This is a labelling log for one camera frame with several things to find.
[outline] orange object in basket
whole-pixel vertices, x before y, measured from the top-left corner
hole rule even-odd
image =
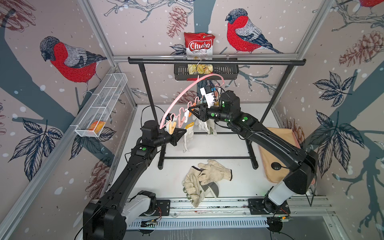
[[[104,127],[104,125],[105,125],[105,122],[96,121],[89,126],[88,130],[94,131],[95,133],[98,133]]]

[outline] glove pair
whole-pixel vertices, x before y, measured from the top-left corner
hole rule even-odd
[[[225,168],[215,160],[209,159],[208,164],[199,163],[198,166],[203,171],[196,167],[191,167],[184,181],[182,181],[187,198],[192,200],[194,207],[198,207],[205,198],[205,191],[202,185],[218,182],[222,179],[232,180],[232,170]]]

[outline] white table surface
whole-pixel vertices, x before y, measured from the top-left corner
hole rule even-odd
[[[241,104],[241,111],[249,113],[261,119],[267,103],[248,103]],[[119,161],[113,183],[119,177],[120,173],[126,166],[124,154],[131,151],[136,144],[136,140],[141,137],[140,116],[141,111],[147,105],[139,105],[134,117],[134,121],[129,132],[127,141],[124,146],[122,157]],[[168,104],[158,105],[164,111],[169,107]],[[175,105],[171,112],[178,112],[180,107],[185,105]],[[159,122],[164,115],[161,110],[156,108]],[[153,120],[151,108],[144,110],[142,122]],[[266,127],[279,127],[275,117],[270,111],[264,120]],[[201,132],[198,128],[194,128],[195,132]],[[230,131],[216,126],[217,132]],[[199,134],[194,135],[190,141],[189,152],[183,153],[183,139],[178,142],[177,146],[167,145],[166,156],[248,156],[248,150],[244,140],[240,140],[236,134],[219,134],[217,136]],[[275,184],[266,179],[263,163],[260,157],[258,145],[252,143],[259,168],[254,170],[250,159],[218,159],[217,161],[223,166],[232,169],[232,181],[221,180],[218,182],[219,197],[252,197],[264,196],[266,192]],[[153,159],[151,165],[144,171],[136,185],[134,186],[129,197],[135,196],[141,190],[147,190],[156,193],[157,198],[175,198],[185,197],[182,191],[182,180],[185,178],[191,166],[198,163],[206,163],[205,159],[165,159],[164,168],[159,170],[157,164],[159,162],[160,153]]]

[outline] chips bag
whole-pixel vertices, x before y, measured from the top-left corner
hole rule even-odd
[[[206,33],[184,33],[187,58],[192,60],[212,60],[213,43],[215,36]],[[212,73],[213,66],[210,64],[188,64],[189,74]]]

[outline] black metal bar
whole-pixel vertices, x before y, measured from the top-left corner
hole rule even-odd
[[[305,60],[185,60],[185,59],[142,59],[129,58],[130,64],[234,64],[234,65],[288,65],[303,66]]]
[[[208,134],[206,132],[194,132],[194,134]],[[217,132],[217,134],[237,134],[235,132]]]
[[[139,64],[141,75],[143,76],[144,85],[145,85],[145,89],[146,89],[147,94],[148,94],[149,103],[151,104],[153,117],[155,118],[155,121],[158,122],[159,120],[157,119],[155,104],[153,103],[153,98],[152,98],[151,89],[150,89],[149,83],[148,83],[147,73],[145,72],[145,66],[143,63],[138,63],[138,64]]]
[[[253,167],[253,169],[258,169],[259,164],[257,163],[256,156],[255,156],[255,153],[253,151],[252,141],[246,139],[245,143],[247,144],[248,153],[249,153],[249,156],[251,157],[252,167]]]
[[[164,157],[164,159],[250,159],[250,156],[245,157]]]
[[[167,145],[161,147],[159,163],[157,164],[157,168],[159,170],[163,169],[164,167],[164,156],[166,155],[166,147]]]
[[[262,118],[260,119],[261,123],[263,123],[263,121],[265,120],[269,110],[271,110],[271,107],[272,107],[273,103],[275,102],[275,100],[276,100],[277,96],[279,95],[280,91],[283,89],[283,86],[284,86],[286,80],[288,79],[289,74],[292,72],[292,69],[293,69],[294,66],[295,65],[288,65],[287,66],[287,68],[286,68],[286,70],[284,72],[284,75],[281,78],[281,80],[279,82],[279,85],[276,88],[275,93],[273,94],[273,96],[272,96],[271,100],[269,101],[269,104],[268,104],[268,106],[267,106],[267,108],[266,108]]]

